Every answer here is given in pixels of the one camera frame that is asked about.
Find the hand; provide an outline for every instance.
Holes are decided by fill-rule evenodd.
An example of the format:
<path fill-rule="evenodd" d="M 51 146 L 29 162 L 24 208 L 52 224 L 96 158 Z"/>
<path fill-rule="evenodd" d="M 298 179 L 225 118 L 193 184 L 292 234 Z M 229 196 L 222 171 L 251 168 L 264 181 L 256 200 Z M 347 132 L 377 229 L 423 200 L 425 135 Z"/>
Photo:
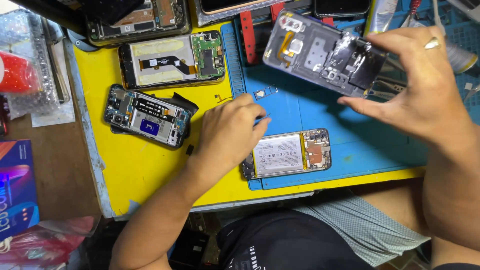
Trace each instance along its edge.
<path fill-rule="evenodd" d="M 437 37 L 442 47 L 425 50 L 423 46 L 432 37 Z M 445 144 L 446 135 L 457 140 L 471 131 L 473 123 L 458 92 L 438 27 L 400 28 L 367 39 L 400 57 L 407 73 L 407 89 L 385 103 L 341 97 L 339 104 L 429 145 Z"/>
<path fill-rule="evenodd" d="M 221 104 L 205 112 L 200 144 L 192 158 L 198 169 L 207 173 L 216 184 L 237 167 L 258 144 L 271 119 L 253 102 L 250 94 Z"/>

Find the blue sticker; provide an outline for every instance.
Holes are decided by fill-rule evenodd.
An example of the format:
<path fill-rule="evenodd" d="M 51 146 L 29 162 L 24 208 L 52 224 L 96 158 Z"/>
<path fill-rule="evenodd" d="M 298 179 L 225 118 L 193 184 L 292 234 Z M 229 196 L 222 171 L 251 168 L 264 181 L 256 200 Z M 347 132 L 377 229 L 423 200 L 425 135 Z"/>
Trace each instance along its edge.
<path fill-rule="evenodd" d="M 152 134 L 153 136 L 158 135 L 158 130 L 160 125 L 145 119 L 142 119 L 142 123 L 140 124 L 140 130 L 143 132 L 147 132 L 148 134 Z"/>

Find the yellow table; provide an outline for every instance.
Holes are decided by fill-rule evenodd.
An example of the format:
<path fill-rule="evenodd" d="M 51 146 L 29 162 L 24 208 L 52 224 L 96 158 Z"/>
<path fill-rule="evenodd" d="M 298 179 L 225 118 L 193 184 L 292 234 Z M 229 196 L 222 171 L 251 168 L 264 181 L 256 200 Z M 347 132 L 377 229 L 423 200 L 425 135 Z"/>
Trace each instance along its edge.
<path fill-rule="evenodd" d="M 201 29 L 220 30 L 222 24 Z M 177 92 L 198 105 L 200 110 L 192 120 L 190 138 L 180 149 L 171 149 L 153 141 L 132 135 L 115 135 L 103 122 L 107 93 L 111 84 L 121 84 L 120 67 L 116 49 L 101 49 L 87 53 L 75 48 L 80 77 L 91 127 L 100 158 L 104 161 L 103 179 L 97 177 L 97 189 L 103 213 L 106 217 L 131 214 L 159 187 L 169 181 L 184 165 L 188 145 L 198 145 L 198 134 L 203 113 L 216 106 L 216 94 L 231 96 L 228 74 L 218 85 L 179 87 L 146 91 L 157 97 L 169 98 Z M 219 209 L 235 205 L 279 200 L 296 196 L 308 196 L 315 190 L 406 179 L 424 175 L 422 168 L 384 172 L 366 176 L 331 180 L 271 190 L 251 191 L 239 169 L 227 174 L 215 187 L 198 199 L 192 210 Z"/>

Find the box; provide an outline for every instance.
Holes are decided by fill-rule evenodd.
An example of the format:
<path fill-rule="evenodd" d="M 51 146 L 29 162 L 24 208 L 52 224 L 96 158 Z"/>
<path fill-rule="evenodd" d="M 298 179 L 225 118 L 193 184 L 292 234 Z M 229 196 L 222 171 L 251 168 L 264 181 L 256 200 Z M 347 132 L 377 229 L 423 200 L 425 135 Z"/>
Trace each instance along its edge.
<path fill-rule="evenodd" d="M 0 142 L 0 241 L 39 222 L 30 140 Z"/>

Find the gold ring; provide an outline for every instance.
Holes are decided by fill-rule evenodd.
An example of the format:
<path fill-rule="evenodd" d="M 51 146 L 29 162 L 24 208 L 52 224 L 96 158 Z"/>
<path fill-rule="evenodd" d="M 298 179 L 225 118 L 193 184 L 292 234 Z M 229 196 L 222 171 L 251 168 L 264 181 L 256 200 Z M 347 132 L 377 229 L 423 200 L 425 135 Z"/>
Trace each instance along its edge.
<path fill-rule="evenodd" d="M 423 46 L 425 49 L 438 49 L 440 48 L 442 45 L 440 44 L 440 42 L 438 41 L 438 38 L 437 37 L 432 37 L 432 39 L 430 39 L 429 42 L 427 42 L 427 44 L 425 44 L 425 46 Z"/>

